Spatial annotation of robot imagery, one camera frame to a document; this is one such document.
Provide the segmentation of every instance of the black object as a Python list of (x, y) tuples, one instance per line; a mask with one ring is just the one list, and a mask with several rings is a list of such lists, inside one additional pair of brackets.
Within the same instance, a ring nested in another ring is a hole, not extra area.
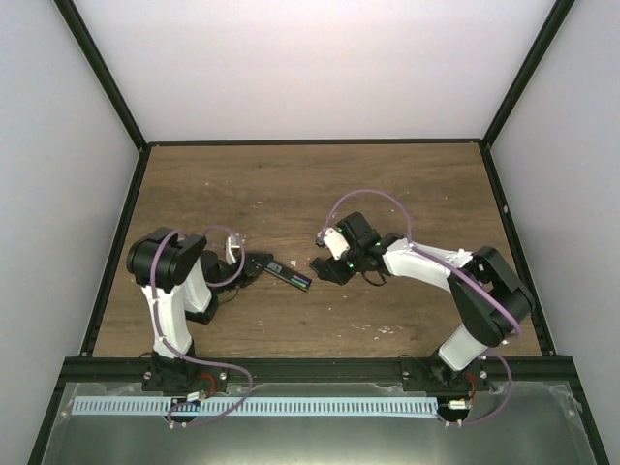
[[(196, 356), (194, 341), (186, 353), (187, 357)], [(190, 392), (199, 374), (199, 365), (190, 363), (182, 358), (168, 358), (153, 352), (150, 362), (144, 372), (143, 390), (157, 390), (164, 383), (169, 392)]]
[(553, 38), (571, 10), (573, 3), (574, 0), (556, 0), (553, 4), (551, 11), (542, 25), (539, 35), (532, 44), (530, 51), (528, 51), (525, 56), (525, 60), (523, 60), (523, 64), (521, 68), (519, 68), (506, 97), (504, 97), (495, 117), (493, 117), (490, 126), (486, 130), (486, 134), (484, 134), (483, 138), (484, 142), (489, 145), (495, 143), (506, 121), (508, 121), (508, 118), (511, 116), (514, 106), (527, 87), (527, 84), (530, 82), (544, 54), (551, 45), (551, 42), (553, 42)]
[(480, 138), (433, 139), (243, 139), (243, 140), (155, 140), (161, 147), (239, 147), (248, 145), (394, 145), (400, 143), (478, 143)]
[(276, 262), (275, 260), (269, 261), (264, 270), (276, 278), (289, 283), (291, 286), (304, 291), (305, 293), (308, 292), (310, 285), (312, 284), (312, 280), (307, 276), (297, 273), (294, 269), (291, 269), (280, 262)]
[[(155, 253), (171, 231), (169, 228), (160, 228), (135, 242), (129, 249), (127, 269), (136, 277), (138, 285), (151, 284), (150, 273)], [(205, 246), (206, 237), (203, 235), (191, 234), (179, 241), (178, 234), (175, 234), (164, 247), (157, 262), (155, 269), (157, 288), (169, 293), (174, 286), (182, 284), (189, 276)]]
[(480, 155), (482, 156), (482, 162), (484, 163), (484, 168), (486, 169), (489, 184), (491, 185), (491, 191), (493, 192), (493, 197), (495, 198), (495, 203), (497, 204), (497, 210), (500, 214), (502, 225), (504, 226), (506, 239), (508, 240), (508, 245), (511, 248), (516, 274), (518, 274), (519, 279), (525, 283), (527, 289), (534, 298), (535, 305), (532, 308), (532, 313), (530, 315), (532, 318), (534, 331), (536, 332), (536, 338), (538, 339), (539, 347), (541, 348), (541, 354), (544, 356), (553, 356), (556, 354), (556, 351), (553, 344), (553, 339), (551, 338), (551, 331), (549, 330), (546, 320), (544, 319), (541, 301), (539, 300), (536, 292), (534, 279), (532, 278), (532, 273), (530, 272), (530, 268), (527, 264), (525, 253), (523, 252), (523, 247), (521, 246), (521, 241), (519, 240), (518, 233), (516, 232), (516, 226), (514, 225), (514, 220), (512, 219), (511, 210), (509, 208), (508, 201), (506, 200), (506, 195), (504, 194), (504, 189), (502, 188), (499, 174), (497, 173), (495, 164), (493, 163), (490, 147), (488, 144), (481, 143), (479, 145), (479, 149)]
[(99, 80), (99, 83), (106, 91), (109, 101), (116, 110), (118, 117), (125, 126), (129, 137), (132, 139), (136, 148), (140, 151), (146, 149), (146, 140), (140, 132), (140, 128), (134, 119), (134, 116), (129, 111), (127, 103), (123, 98), (111, 72), (108, 69), (108, 65), (101, 56), (101, 53), (95, 45), (92, 36), (88, 32), (83, 19), (81, 18), (78, 8), (73, 0), (54, 0), (56, 7), (60, 14), (65, 18), (69, 29), (76, 38), (77, 44), (84, 53), (86, 60), (90, 64), (95, 76)]
[[(474, 280), (491, 283), (489, 294), (520, 322), (535, 307), (534, 298), (514, 271), (491, 247), (482, 247), (460, 269)], [(497, 347), (512, 332), (509, 321), (476, 291), (451, 273), (449, 289), (463, 324), (472, 336), (488, 347)]]
[[(310, 268), (317, 273), (319, 279), (344, 285), (356, 273), (378, 271), (383, 275), (389, 275), (382, 255), (391, 244), (401, 239), (402, 235), (390, 233), (381, 238), (358, 211), (336, 223), (336, 228), (347, 240), (349, 250), (339, 260), (333, 257), (327, 260), (319, 258), (313, 260)], [(320, 247), (325, 246), (320, 239), (317, 239), (316, 243)]]
[(368, 279), (368, 276), (366, 276), (366, 271), (362, 271), (361, 272), (361, 277), (364, 281), (366, 281), (369, 285), (374, 286), (376, 288), (381, 288), (382, 286), (384, 286), (386, 284), (386, 276), (384, 276), (384, 274), (381, 271), (377, 271), (377, 274), (379, 275), (379, 279), (381, 279), (381, 282), (379, 283), (375, 283), (374, 281), (371, 281), (370, 279)]
[[(245, 288), (257, 280), (267, 264), (272, 260), (273, 254), (246, 252), (245, 264), (239, 276), (226, 286), (209, 289), (211, 289), (215, 295), (219, 295), (237, 288)], [(237, 260), (237, 263), (230, 265), (220, 260), (215, 252), (205, 250), (201, 253), (201, 265), (202, 274), (207, 283), (221, 283), (237, 272), (240, 262)]]

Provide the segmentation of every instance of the purple tube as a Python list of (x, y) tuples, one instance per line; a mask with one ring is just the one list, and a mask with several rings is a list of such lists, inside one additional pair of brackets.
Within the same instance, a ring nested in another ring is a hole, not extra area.
[(440, 266), (443, 266), (449, 272), (454, 273), (456, 276), (458, 276), (461, 280), (463, 280), (465, 284), (467, 284), (470, 288), (472, 288), (478, 295), (480, 295), (484, 300), (486, 300), (493, 308), (495, 308), (498, 312), (500, 312), (504, 318), (506, 318), (506, 320), (514, 328), (514, 332), (517, 336), (521, 335), (521, 326), (519, 325), (519, 322), (511, 315), (511, 313), (504, 307), (504, 305), (502, 305), (495, 298), (493, 298), (493, 296), (490, 295), (487, 291), (485, 291), (476, 281), (471, 279), (469, 276), (463, 273), (460, 269), (453, 266), (451, 263), (448, 263), (442, 259), (439, 259), (433, 255), (430, 255), (424, 252), (423, 250), (420, 250), (416, 246), (416, 243), (412, 239), (412, 229), (413, 229), (412, 217), (407, 211), (407, 208), (405, 208), (404, 205), (400, 201), (395, 199), (390, 194), (387, 194), (383, 191), (378, 191), (376, 189), (357, 189), (355, 191), (351, 191), (348, 194), (345, 194), (344, 196), (340, 198), (339, 201), (336, 202), (333, 208), (329, 211), (329, 214), (327, 215), (327, 219), (325, 220), (325, 224), (323, 225), (323, 228), (319, 231), (319, 234), (318, 234), (319, 238), (323, 238), (323, 236), (325, 235), (327, 227), (329, 226), (329, 222), (331, 221), (331, 217), (336, 212), (340, 204), (346, 199), (348, 199), (349, 197), (354, 196), (356, 194), (377, 194), (381, 197), (385, 197), (386, 199), (391, 201), (394, 205), (396, 205), (400, 209), (400, 211), (403, 212), (403, 215), (405, 215), (405, 219), (407, 220), (407, 240), (409, 241), (409, 244), (412, 250), (416, 252), (417, 254), (422, 255), (426, 259), (430, 260), (431, 262), (434, 262), (436, 264), (439, 264)]
[[(209, 229), (207, 229), (207, 231), (210, 231), (211, 229), (215, 229), (215, 228), (219, 228), (219, 229), (223, 229), (224, 227), (211, 227)], [(226, 411), (222, 412), (221, 414), (215, 416), (215, 417), (211, 417), (211, 418), (207, 418), (204, 420), (194, 420), (191, 421), (189, 423), (177, 423), (172, 421), (171, 416), (172, 413), (174, 411), (174, 407), (170, 408), (170, 410), (168, 411), (168, 420), (170, 422), (170, 425), (172, 427), (175, 426), (182, 426), (182, 424), (185, 424), (186, 426), (200, 426), (202, 424), (207, 424), (207, 423), (212, 423), (213, 421), (217, 421), (218, 419), (223, 419), (225, 416), (227, 416), (229, 413), (233, 412), (234, 410), (236, 410), (237, 408), (239, 408), (243, 402), (245, 402), (248, 397), (250, 396), (250, 394), (252, 393), (252, 389), (254, 388), (254, 378), (252, 377), (252, 374), (246, 370), (245, 368), (243, 368), (242, 366), (238, 366), (238, 365), (233, 365), (231, 363), (221, 363), (221, 362), (217, 362), (217, 361), (206, 361), (206, 360), (200, 360), (199, 358), (193, 358), (192, 356), (186, 356), (185, 354), (181, 353), (180, 351), (178, 351), (170, 342), (168, 342), (166, 340), (166, 335), (163, 333), (162, 331), (162, 323), (160, 321), (159, 318), (159, 304), (157, 301), (157, 285), (155, 282), (155, 270), (157, 269), (157, 263), (159, 262), (160, 258), (162, 257), (162, 253), (164, 252), (164, 248), (166, 247), (166, 245), (170, 242), (170, 240), (177, 234), (182, 233), (181, 230), (174, 230), (172, 232), (169, 232), (166, 237), (164, 237), (164, 239), (162, 240), (162, 243), (159, 245), (159, 247), (157, 248), (157, 250), (155, 251), (155, 257), (153, 258), (153, 264), (151, 265), (151, 272), (150, 272), (150, 285), (151, 285), (151, 290), (152, 290), (152, 295), (153, 295), (153, 321), (155, 322), (155, 330), (157, 331), (157, 337), (162, 338), (162, 343), (164, 344), (164, 346), (166, 346), (166, 348), (171, 351), (173, 354), (175, 354), (176, 356), (187, 360), (189, 362), (195, 363), (197, 365), (202, 365), (202, 366), (209, 366), (209, 367), (217, 367), (217, 368), (228, 368), (231, 370), (235, 370), (238, 371), (242, 374), (244, 374), (247, 379), (248, 379), (248, 393), (245, 394), (244, 396), (242, 396), (234, 405), (232, 405), (229, 409), (227, 409)], [(243, 245), (241, 245), (241, 265), (239, 267), (239, 269), (241, 269), (243, 267), (243, 261), (245, 259), (245, 251), (243, 249)]]
[(204, 230), (204, 235), (206, 235), (209, 231), (213, 231), (213, 230), (220, 230), (228, 234), (235, 235), (239, 239), (239, 248), (241, 249), (241, 260), (239, 262), (239, 268), (237, 269), (237, 271), (234, 273), (233, 276), (231, 276), (229, 279), (222, 281), (221, 283), (208, 283), (208, 282), (206, 283), (206, 285), (211, 288), (221, 288), (223, 286), (226, 286), (227, 284), (230, 284), (232, 281), (234, 281), (239, 276), (239, 274), (241, 274), (241, 272), (243, 271), (243, 266), (245, 265), (245, 247), (243, 246), (243, 239), (241, 239), (241, 236), (226, 226), (220, 226), (220, 225), (209, 226), (206, 230)]

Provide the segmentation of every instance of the black metal frame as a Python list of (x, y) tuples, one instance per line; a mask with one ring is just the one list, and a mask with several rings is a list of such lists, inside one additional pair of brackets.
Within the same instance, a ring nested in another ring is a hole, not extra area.
[[(500, 131), (509, 119), (512, 109), (524, 91), (530, 78), (536, 71), (544, 53), (551, 44), (562, 21), (569, 13), (574, 0), (556, 0), (544, 25), (525, 58), (512, 86), (497, 111), (491, 125), (483, 139), (338, 139), (338, 140), (246, 140), (246, 141), (161, 141), (146, 143), (140, 132), (134, 117), (132, 116), (120, 90), (99, 53), (90, 33), (83, 20), (79, 16), (78, 9), (72, 0), (54, 0), (58, 10), (65, 18), (69, 28), (73, 32), (77, 43), (82, 49), (86, 59), (90, 63), (95, 75), (116, 109), (127, 132), (139, 150), (139, 160), (134, 177), (130, 186), (129, 194), (123, 207), (118, 229), (112, 243), (108, 257), (108, 263), (101, 287), (92, 312), (92, 316), (81, 346), (81, 355), (65, 359), (58, 383), (51, 396), (49, 406), (43, 424), (33, 448), (31, 464), (40, 463), (43, 459), (47, 439), (56, 416), (56, 412), (62, 397), (62, 392), (67, 383), (88, 382), (123, 382), (142, 383), (144, 373), (148, 369), (149, 360), (144, 358), (95, 358), (92, 356), (99, 328), (104, 312), (108, 304), (109, 292), (114, 279), (115, 271), (121, 256), (127, 230), (131, 223), (132, 214), (140, 185), (146, 170), (146, 164), (151, 148), (157, 145), (282, 145), (282, 144), (360, 144), (360, 143), (476, 143), (480, 148), (480, 155), (486, 168), (489, 183), (497, 202), (502, 224), (511, 247), (512, 257), (519, 277), (534, 295), (537, 302), (537, 310), (532, 315), (536, 335), (541, 347), (542, 356), (509, 357), (508, 362), (514, 378), (517, 381), (545, 381), (569, 383), (575, 399), (581, 404), (581, 419), (585, 425), (590, 439), (591, 447), (599, 464), (608, 464), (603, 443), (599, 436), (597, 426), (592, 418), (587, 400), (583, 393), (581, 383), (574, 368), (573, 360), (569, 356), (557, 356), (551, 335), (546, 324), (540, 301), (536, 294), (532, 275), (518, 234), (508, 208), (499, 175), (495, 169), (490, 147), (497, 139)], [(259, 382), (361, 382), (361, 383), (403, 383), (404, 388), (416, 390), (416, 382), (405, 380), (403, 373), (408, 363), (415, 363), (413, 358), (310, 358), (310, 359), (277, 359), (277, 358), (228, 358), (216, 361), (227, 361), (248, 368)], [(480, 363), (480, 369), (488, 374), (489, 381), (503, 381), (506, 379), (504, 367), (496, 360), (486, 360)], [(231, 373), (232, 381), (243, 382)]]

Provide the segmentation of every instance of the white wall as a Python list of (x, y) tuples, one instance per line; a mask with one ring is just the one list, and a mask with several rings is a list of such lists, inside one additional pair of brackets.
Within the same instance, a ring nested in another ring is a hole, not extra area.
[(493, 155), (558, 350), (620, 463), (620, 3), (575, 2)]
[(0, 15), (0, 461), (78, 354), (137, 151), (53, 2)]
[(553, 0), (77, 0), (147, 140), (482, 137)]

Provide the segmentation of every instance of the metal frame edge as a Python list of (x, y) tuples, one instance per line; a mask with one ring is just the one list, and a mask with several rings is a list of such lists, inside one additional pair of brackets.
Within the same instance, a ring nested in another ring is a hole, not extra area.
[[(329, 379), (342, 372), (341, 368), (344, 368), (349, 377), (339, 380), (340, 382), (351, 382), (352, 378), (356, 378), (357, 382), (368, 383), (371, 380), (380, 382), (399, 380), (401, 363), (408, 359), (410, 358), (217, 358), (214, 361), (240, 364), (248, 369), (267, 368), (275, 378), (270, 380), (271, 382), (307, 383), (308, 379), (313, 377)], [(569, 383), (575, 400), (581, 404), (581, 420), (596, 461), (599, 465), (608, 465), (610, 462), (583, 393), (573, 359), (570, 356), (513, 356), (507, 357), (506, 360), (516, 381)], [(147, 358), (67, 357), (32, 450), (29, 465), (43, 461), (66, 384), (140, 383), (148, 365)], [(501, 382), (507, 379), (503, 365), (496, 359), (488, 358), (481, 363), (480, 368), (488, 374), (490, 381)]]
[(118, 114), (123, 126), (125, 126), (129, 137), (132, 139), (138, 150), (143, 150), (146, 148), (146, 140), (138, 127), (136, 119), (134, 119), (134, 116), (130, 112), (123, 95), (116, 85), (106, 61), (99, 52), (99, 49), (90, 35), (84, 20), (79, 14), (78, 7), (76, 7), (73, 0), (54, 0), (54, 3), (74, 35), (74, 38), (76, 39), (79, 48), (81, 48), (84, 57), (90, 64), (93, 73), (95, 73), (99, 83), (108, 95), (109, 101), (116, 110), (116, 114)]
[(543, 60), (543, 57), (553, 42), (555, 35), (560, 30), (564, 19), (569, 14), (574, 0), (556, 0), (546, 17), (546, 20), (542, 24), (541, 30), (538, 36), (532, 43), (530, 50), (528, 51), (519, 71), (511, 84), (511, 87), (504, 97), (502, 104), (498, 108), (491, 124), (486, 130), (486, 134), (482, 138), (489, 145), (493, 145), (495, 140), (499, 136), (502, 128), (511, 116), (512, 110), (516, 106), (517, 102), (521, 98), (521, 94), (530, 82), (530, 79), (537, 70), (539, 64)]
[(147, 145), (144, 150), (139, 153), (134, 175), (132, 176), (131, 184), (129, 186), (129, 192), (127, 193), (127, 199), (123, 205), (123, 209), (118, 221), (118, 227), (114, 234), (111, 249), (108, 255), (108, 261), (104, 269), (104, 274), (101, 280), (97, 297), (95, 298), (95, 305), (86, 328), (84, 339), (82, 340), (80, 353), (83, 357), (92, 357), (95, 349), (95, 343), (97, 342), (97, 336), (99, 335), (99, 329), (104, 319), (104, 313), (108, 306), (109, 293), (111, 291), (112, 283), (116, 274), (116, 269), (121, 260), (121, 254), (123, 246), (125, 245), (125, 237), (132, 221), (134, 214), (134, 208), (138, 201), (138, 194), (140, 193), (140, 186), (144, 179), (144, 173), (146, 172), (146, 165), (148, 164), (148, 158), (150, 156), (151, 148)]
[(239, 146), (239, 145), (370, 145), (397, 143), (479, 143), (480, 138), (454, 139), (248, 139), (248, 140), (162, 140), (153, 146)]
[(504, 194), (504, 189), (502, 188), (502, 182), (500, 181), (499, 174), (495, 168), (493, 156), (488, 144), (484, 142), (480, 143), (480, 155), (482, 157), (482, 162), (484, 163), (484, 169), (486, 170), (489, 184), (491, 185), (491, 190), (493, 191), (493, 197), (495, 198), (495, 203), (497, 204), (497, 210), (500, 214), (502, 225), (504, 226), (506, 239), (508, 240), (509, 247), (511, 248), (516, 273), (534, 296), (536, 308), (532, 312), (531, 317), (532, 323), (534, 324), (534, 331), (536, 332), (536, 338), (539, 341), (539, 347), (541, 348), (541, 353), (543, 356), (554, 356), (556, 352), (555, 345), (553, 344), (553, 338), (551, 337), (549, 326), (547, 325), (544, 317), (541, 301), (538, 293), (536, 292), (536, 286), (534, 285), (534, 279), (532, 278), (532, 273), (530, 272), (530, 268), (527, 264), (525, 253), (523, 252), (523, 247), (512, 218), (511, 209), (508, 205), (508, 201), (506, 200), (506, 195)]

